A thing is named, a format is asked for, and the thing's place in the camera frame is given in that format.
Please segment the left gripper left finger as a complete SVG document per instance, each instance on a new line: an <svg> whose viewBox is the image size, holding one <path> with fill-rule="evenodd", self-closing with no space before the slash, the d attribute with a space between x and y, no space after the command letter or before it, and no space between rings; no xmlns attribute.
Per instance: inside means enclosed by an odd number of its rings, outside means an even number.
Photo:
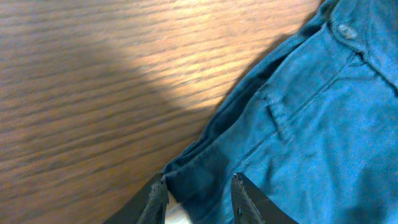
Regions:
<svg viewBox="0 0 398 224"><path fill-rule="evenodd" d="M164 224L168 204L165 177L158 173L104 224Z"/></svg>

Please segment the dark blue shorts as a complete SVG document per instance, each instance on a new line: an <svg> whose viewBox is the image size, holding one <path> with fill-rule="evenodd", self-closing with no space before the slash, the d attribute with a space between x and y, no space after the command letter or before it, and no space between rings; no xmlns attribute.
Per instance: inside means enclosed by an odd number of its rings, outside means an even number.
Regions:
<svg viewBox="0 0 398 224"><path fill-rule="evenodd" d="M165 166L193 223L232 223L245 174L299 223L397 222L397 2L325 1Z"/></svg>

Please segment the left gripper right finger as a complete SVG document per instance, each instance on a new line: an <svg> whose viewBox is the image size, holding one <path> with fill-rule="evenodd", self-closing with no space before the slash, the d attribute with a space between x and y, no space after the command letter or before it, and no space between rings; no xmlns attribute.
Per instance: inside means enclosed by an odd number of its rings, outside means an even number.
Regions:
<svg viewBox="0 0 398 224"><path fill-rule="evenodd" d="M232 178L231 200L235 224L297 224L241 172Z"/></svg>

